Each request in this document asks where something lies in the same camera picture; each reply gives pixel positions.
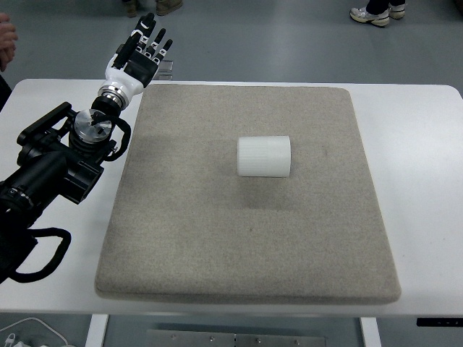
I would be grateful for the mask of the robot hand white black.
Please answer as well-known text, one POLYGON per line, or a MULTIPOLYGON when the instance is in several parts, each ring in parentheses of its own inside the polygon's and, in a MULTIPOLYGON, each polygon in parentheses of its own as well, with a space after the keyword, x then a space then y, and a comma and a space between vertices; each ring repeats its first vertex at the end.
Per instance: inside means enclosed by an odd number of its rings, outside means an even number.
POLYGON ((150 84, 173 43, 171 39, 163 41, 164 28, 151 40, 155 26, 155 15, 151 12, 138 20, 126 42, 110 59, 99 95, 115 94, 129 103, 150 84))

